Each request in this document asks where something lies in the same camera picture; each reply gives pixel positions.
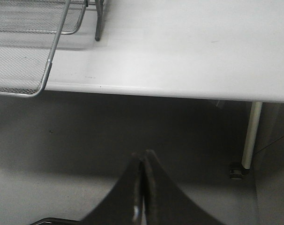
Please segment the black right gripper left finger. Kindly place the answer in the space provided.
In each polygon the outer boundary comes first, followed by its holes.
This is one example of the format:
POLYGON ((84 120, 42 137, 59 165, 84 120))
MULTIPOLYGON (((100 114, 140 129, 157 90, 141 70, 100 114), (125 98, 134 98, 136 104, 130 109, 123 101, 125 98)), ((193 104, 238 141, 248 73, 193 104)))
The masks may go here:
POLYGON ((81 225, 140 225, 142 222, 142 162, 133 153, 128 166, 101 203, 81 225))

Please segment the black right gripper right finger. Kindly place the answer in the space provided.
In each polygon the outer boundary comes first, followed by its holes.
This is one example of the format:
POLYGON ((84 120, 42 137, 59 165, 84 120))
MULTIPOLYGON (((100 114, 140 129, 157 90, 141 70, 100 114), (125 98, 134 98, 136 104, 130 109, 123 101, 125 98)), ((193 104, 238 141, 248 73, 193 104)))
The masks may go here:
POLYGON ((171 180, 155 152, 147 150, 144 166, 145 215, 148 225, 221 225, 171 180))

